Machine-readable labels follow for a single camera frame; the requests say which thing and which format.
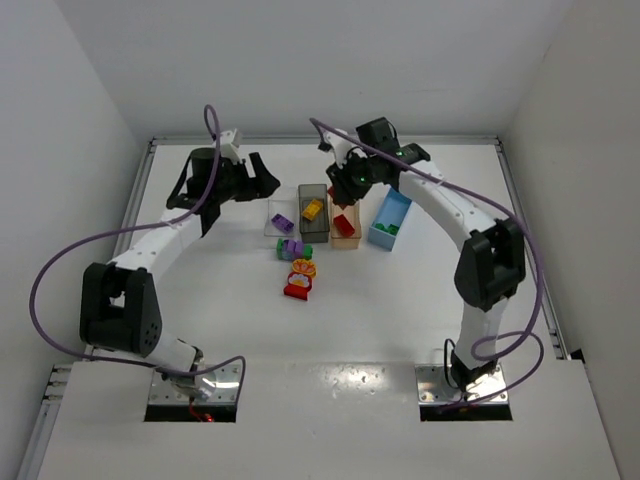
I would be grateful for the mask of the red lego brick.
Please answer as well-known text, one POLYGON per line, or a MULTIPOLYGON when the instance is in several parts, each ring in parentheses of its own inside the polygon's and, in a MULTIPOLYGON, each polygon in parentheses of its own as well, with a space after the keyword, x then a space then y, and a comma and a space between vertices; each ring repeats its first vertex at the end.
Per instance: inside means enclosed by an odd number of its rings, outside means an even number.
POLYGON ((333 225, 342 237, 349 238, 355 234, 354 225, 344 214, 336 216, 333 219, 333 225))

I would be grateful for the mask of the yellow lego brick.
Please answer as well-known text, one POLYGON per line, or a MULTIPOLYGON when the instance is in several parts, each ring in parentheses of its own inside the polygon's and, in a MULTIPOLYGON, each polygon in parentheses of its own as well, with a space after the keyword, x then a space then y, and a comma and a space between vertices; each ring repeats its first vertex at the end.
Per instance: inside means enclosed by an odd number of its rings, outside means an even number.
POLYGON ((323 210, 324 203, 319 199, 312 199, 302 210, 301 216, 308 220, 313 221, 323 210))

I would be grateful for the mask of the purple lego brick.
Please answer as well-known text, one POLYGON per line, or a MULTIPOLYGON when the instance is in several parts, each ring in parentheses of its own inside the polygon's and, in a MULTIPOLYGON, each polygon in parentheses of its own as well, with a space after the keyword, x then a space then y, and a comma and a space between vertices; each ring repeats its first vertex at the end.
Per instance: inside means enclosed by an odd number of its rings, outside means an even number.
POLYGON ((271 224, 281 233, 285 235, 289 235, 294 230, 294 223, 289 220, 287 217, 276 214, 271 218, 271 224))

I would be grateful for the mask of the yellow butterfly lego piece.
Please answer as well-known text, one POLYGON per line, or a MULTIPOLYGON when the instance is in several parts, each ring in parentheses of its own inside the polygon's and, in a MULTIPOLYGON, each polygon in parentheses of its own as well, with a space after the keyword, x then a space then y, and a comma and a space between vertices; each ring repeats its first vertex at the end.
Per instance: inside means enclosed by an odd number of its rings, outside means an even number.
POLYGON ((317 267, 312 260, 299 258, 292 262, 292 271, 314 278, 317 274, 317 267))

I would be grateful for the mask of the red flower lego piece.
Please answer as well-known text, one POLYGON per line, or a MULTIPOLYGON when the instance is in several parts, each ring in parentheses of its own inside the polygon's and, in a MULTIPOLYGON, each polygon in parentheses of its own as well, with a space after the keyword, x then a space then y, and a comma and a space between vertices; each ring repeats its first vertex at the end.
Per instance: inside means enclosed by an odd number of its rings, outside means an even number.
POLYGON ((307 301, 312 287, 313 279, 310 276, 303 273, 292 272, 287 277, 283 294, 294 299, 307 301))

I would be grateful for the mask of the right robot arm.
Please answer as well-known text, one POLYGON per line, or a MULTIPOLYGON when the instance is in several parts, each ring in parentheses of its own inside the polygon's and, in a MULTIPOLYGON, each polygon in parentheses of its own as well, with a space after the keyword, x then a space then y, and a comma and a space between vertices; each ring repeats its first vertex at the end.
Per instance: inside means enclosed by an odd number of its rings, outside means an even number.
POLYGON ((524 235, 512 219, 496 219, 445 179, 420 145, 401 145, 390 123, 360 126, 358 141, 343 130, 321 134, 320 150, 334 157, 326 173, 333 197, 352 205, 375 184, 385 184, 427 213, 459 252, 454 285, 463 301, 460 333, 446 377, 464 392, 497 366, 496 340, 508 301, 525 279, 524 235))

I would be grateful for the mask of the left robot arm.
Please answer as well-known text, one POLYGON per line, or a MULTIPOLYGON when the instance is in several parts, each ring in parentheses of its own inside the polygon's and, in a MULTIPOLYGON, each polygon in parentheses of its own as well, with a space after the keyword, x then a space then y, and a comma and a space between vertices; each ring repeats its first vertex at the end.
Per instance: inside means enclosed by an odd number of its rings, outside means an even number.
POLYGON ((207 235, 224 203, 268 198, 279 186, 257 152, 242 160, 233 147, 192 150, 158 227, 108 263, 86 268, 81 340, 179 374, 193 371, 200 351, 164 329, 156 282, 184 250, 207 235))

